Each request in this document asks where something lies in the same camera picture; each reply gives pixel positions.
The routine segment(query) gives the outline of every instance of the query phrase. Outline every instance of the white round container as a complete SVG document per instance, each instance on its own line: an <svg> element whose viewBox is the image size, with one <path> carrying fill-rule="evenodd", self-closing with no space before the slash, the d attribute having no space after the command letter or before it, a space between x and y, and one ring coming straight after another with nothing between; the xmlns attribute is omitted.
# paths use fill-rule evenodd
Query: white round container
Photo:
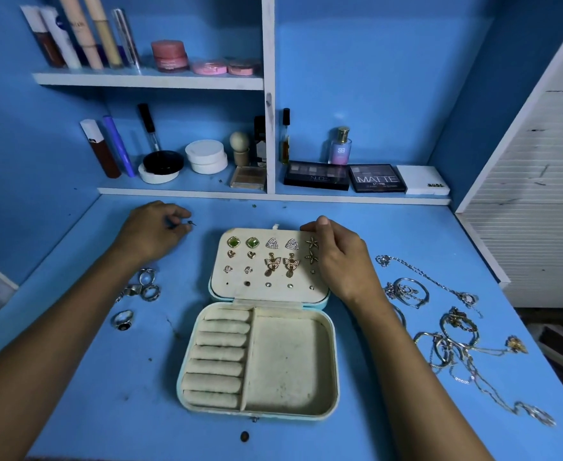
<svg viewBox="0 0 563 461"><path fill-rule="evenodd" d="M214 141L213 139L203 139L202 141L194 141L191 144L187 144L185 153L190 163L196 163L196 165L218 163L226 155L224 145L220 141Z"/></svg>
<svg viewBox="0 0 563 461"><path fill-rule="evenodd" d="M224 170L226 166L228 166L228 156L224 152L222 158L215 163L209 163L208 165L199 165L198 163L193 163L190 161L190 165L192 165L192 169L196 173L200 174L215 174L219 173L220 171Z"/></svg>
<svg viewBox="0 0 563 461"><path fill-rule="evenodd" d="M141 176L141 179L147 184L162 184L164 182L172 181L179 175L178 171L177 173L171 174L148 173L147 170L145 170L145 165L143 165L142 163L138 167L138 172Z"/></svg>

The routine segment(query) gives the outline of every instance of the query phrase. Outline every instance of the black eyeshadow palette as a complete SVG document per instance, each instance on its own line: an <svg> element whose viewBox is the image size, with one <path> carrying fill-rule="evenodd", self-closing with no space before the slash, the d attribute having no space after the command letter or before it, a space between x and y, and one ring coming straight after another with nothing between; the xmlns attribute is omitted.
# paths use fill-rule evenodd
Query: black eyeshadow palette
<svg viewBox="0 0 563 461"><path fill-rule="evenodd" d="M356 192L405 192L407 187L391 165L350 165Z"/></svg>
<svg viewBox="0 0 563 461"><path fill-rule="evenodd" d="M318 187L320 189L348 190L350 176L345 165L290 161L283 184L289 186Z"/></svg>

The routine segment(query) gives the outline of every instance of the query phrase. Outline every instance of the right arm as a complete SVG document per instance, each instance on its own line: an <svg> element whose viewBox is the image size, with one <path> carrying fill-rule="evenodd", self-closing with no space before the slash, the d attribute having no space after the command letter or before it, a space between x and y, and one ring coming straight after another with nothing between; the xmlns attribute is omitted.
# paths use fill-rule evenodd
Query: right arm
<svg viewBox="0 0 563 461"><path fill-rule="evenodd" d="M360 237L319 217L301 227L317 232L324 281L354 314L364 333L403 460L492 461L401 325Z"/></svg>

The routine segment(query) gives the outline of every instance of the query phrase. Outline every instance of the pink compact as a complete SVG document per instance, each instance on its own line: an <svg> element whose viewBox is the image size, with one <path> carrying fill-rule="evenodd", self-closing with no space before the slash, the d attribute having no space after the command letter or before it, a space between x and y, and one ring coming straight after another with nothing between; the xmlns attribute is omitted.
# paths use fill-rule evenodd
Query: pink compact
<svg viewBox="0 0 563 461"><path fill-rule="evenodd" d="M186 69L188 66L187 53L180 40L157 40L151 42L155 64L159 71L174 72Z"/></svg>
<svg viewBox="0 0 563 461"><path fill-rule="evenodd" d="M256 61L228 61L228 73L234 76L252 76L258 69L258 62Z"/></svg>
<svg viewBox="0 0 563 461"><path fill-rule="evenodd" d="M226 63L221 60L194 61L192 63L192 71L196 74L204 74L205 76L215 76L216 74L227 73L228 67Z"/></svg>

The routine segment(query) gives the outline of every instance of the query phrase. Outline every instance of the jewelry box lid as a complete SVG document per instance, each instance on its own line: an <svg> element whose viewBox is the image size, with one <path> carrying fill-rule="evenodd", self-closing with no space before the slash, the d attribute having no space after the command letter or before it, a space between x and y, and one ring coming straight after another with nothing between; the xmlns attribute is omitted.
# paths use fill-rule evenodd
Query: jewelry box lid
<svg viewBox="0 0 563 461"><path fill-rule="evenodd" d="M219 240L211 289L219 297L315 304L329 293L315 233L234 228Z"/></svg>

